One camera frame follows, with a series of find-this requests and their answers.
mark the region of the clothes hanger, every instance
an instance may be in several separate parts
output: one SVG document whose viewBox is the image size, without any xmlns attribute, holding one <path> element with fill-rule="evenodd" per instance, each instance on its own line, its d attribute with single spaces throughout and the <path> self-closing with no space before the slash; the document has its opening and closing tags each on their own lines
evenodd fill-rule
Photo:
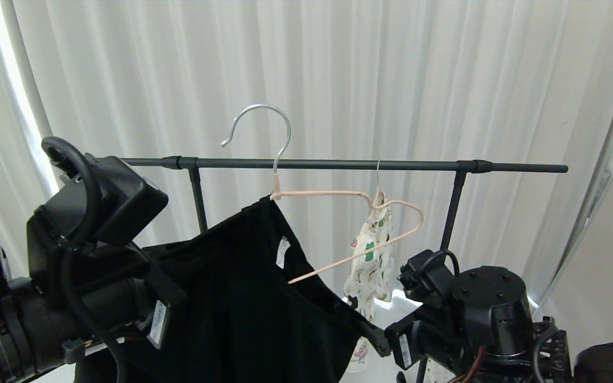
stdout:
<svg viewBox="0 0 613 383">
<path fill-rule="evenodd" d="M 360 191 L 352 191 L 352 190 L 282 191 L 280 190 L 280 180 L 278 177 L 278 160 L 280 160 L 280 156 L 282 156 L 285 150 L 287 149 L 287 145 L 289 145 L 290 138 L 292 136 L 292 128 L 290 126 L 290 121 L 287 118 L 287 115 L 283 111 L 281 111 L 275 106 L 271 106 L 268 104 L 254 104 L 254 105 L 246 107 L 240 112 L 240 114 L 238 114 L 238 116 L 236 116 L 235 119 L 233 119 L 233 124 L 231 126 L 231 133 L 229 134 L 226 140 L 222 141 L 221 146 L 225 147 L 231 142 L 231 140 L 233 139 L 233 133 L 236 130 L 236 126 L 238 125 L 238 121 L 241 119 L 241 117 L 244 116 L 247 112 L 252 111 L 253 109 L 259 109 L 260 107 L 271 109 L 272 111 L 275 111 L 278 114 L 280 114 L 280 116 L 283 117 L 283 120 L 285 120 L 285 126 L 287 127 L 287 139 L 285 140 L 285 145 L 283 145 L 283 147 L 280 148 L 278 154 L 276 155 L 276 158 L 273 160 L 273 192 L 269 196 L 269 198 L 272 201 L 277 201 L 278 199 L 281 199 L 284 196 L 357 196 L 357 197 L 365 198 L 365 200 L 368 203 L 368 207 L 370 207 L 373 210 L 384 209 L 385 207 L 390 206 L 392 204 L 401 204 L 403 206 L 408 206 L 409 208 L 415 211 L 418 211 L 419 213 L 418 225 L 415 228 L 409 230 L 408 232 L 405 232 L 399 235 L 398 237 L 394 237 L 388 240 L 387 242 L 377 245 L 373 247 L 372 249 L 365 249 L 364 252 L 361 252 L 360 254 L 351 255 L 350 257 L 346 257 L 345 259 L 338 260 L 337 262 L 329 264 L 328 266 L 321 267 L 321 269 L 318 269 L 312 272 L 308 272 L 307 274 L 304 274 L 303 276 L 300 276 L 300 277 L 296 277 L 288 281 L 288 284 L 293 284 L 295 282 L 301 281 L 302 279 L 306 279 L 306 278 L 315 276 L 316 274 L 319 274 L 320 272 L 323 272 L 323 271 L 332 269 L 333 267 L 339 266 L 341 264 L 350 262 L 353 259 L 357 259 L 357 257 L 361 257 L 362 255 L 365 255 L 368 252 L 374 252 L 377 249 L 380 249 L 394 242 L 397 242 L 397 240 L 400 240 L 401 238 L 408 237 L 412 233 L 418 231 L 421 226 L 423 226 L 423 223 L 425 220 L 425 215 L 423 214 L 423 211 L 420 210 L 420 208 L 415 206 L 414 204 L 409 204 L 406 201 L 399 201 L 398 199 L 392 199 L 391 201 L 387 201 L 386 203 L 381 204 L 380 206 L 374 206 L 372 201 L 370 200 L 370 197 L 368 197 L 367 194 L 360 192 Z"/>
</svg>

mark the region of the clothing rack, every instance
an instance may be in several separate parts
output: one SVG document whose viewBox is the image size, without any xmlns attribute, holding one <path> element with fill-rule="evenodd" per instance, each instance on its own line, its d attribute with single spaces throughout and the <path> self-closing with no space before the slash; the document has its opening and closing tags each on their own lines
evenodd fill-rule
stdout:
<svg viewBox="0 0 613 383">
<path fill-rule="evenodd" d="M 193 188 L 197 224 L 200 232 L 207 231 L 207 217 L 202 197 L 201 168 L 224 169 L 270 169 L 274 160 L 232 159 L 232 158 L 198 158 L 170 156 L 163 158 L 122 158 L 132 166 L 154 166 L 175 170 L 188 170 L 190 185 Z M 485 160 L 470 161 L 377 161 L 377 160 L 280 160 L 282 169 L 309 170 L 423 170 L 455 172 L 453 192 L 448 206 L 446 223 L 441 238 L 441 249 L 448 249 L 455 223 L 455 214 L 460 203 L 460 194 L 465 184 L 467 173 L 488 172 L 538 172 L 566 173 L 566 165 L 547 165 L 537 163 L 496 163 Z"/>
</svg>

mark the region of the label sticker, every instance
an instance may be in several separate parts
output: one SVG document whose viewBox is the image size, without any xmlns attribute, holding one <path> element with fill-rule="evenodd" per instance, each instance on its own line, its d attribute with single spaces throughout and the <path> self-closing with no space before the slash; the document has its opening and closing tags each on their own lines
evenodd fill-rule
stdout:
<svg viewBox="0 0 613 383">
<path fill-rule="evenodd" d="M 406 334 L 401 334 L 399 337 L 399 346 L 401 346 L 401 356 L 403 356 L 404 368 L 411 366 L 411 350 L 408 349 L 408 338 Z"/>
<path fill-rule="evenodd" d="M 278 254 L 276 254 L 276 266 L 283 269 L 285 267 L 285 252 L 290 248 L 290 242 L 287 238 L 280 239 L 278 244 Z"/>
<path fill-rule="evenodd" d="M 159 346 L 162 343 L 162 336 L 164 335 L 163 327 L 167 322 L 167 307 L 160 301 L 155 304 L 155 311 L 153 312 L 153 325 L 151 325 L 151 333 L 148 334 L 151 342 L 155 346 Z"/>
</svg>

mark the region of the beige wall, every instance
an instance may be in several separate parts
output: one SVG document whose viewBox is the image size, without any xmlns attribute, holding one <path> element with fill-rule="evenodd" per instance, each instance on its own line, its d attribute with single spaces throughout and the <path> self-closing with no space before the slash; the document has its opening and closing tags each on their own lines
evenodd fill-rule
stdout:
<svg viewBox="0 0 613 383">
<path fill-rule="evenodd" d="M 567 330 L 572 360 L 586 347 L 613 342 L 613 184 L 540 315 Z"/>
</svg>

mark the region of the black t-shirt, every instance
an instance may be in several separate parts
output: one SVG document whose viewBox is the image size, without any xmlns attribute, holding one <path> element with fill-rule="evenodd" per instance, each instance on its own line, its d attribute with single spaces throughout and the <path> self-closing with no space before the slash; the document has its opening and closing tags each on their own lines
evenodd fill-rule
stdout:
<svg viewBox="0 0 613 383">
<path fill-rule="evenodd" d="M 279 251 L 285 251 L 282 268 Z M 178 252 L 178 260 L 163 267 L 189 295 L 185 329 L 162 351 L 148 342 L 125 344 L 129 381 L 327 383 L 342 378 L 362 336 L 358 322 L 365 319 L 318 276 L 287 283 L 313 268 L 268 197 Z M 114 368 L 112 374 L 105 372 L 110 359 L 99 352 L 78 363 L 76 382 L 114 381 Z M 94 366 L 103 371 L 96 374 Z"/>
</svg>

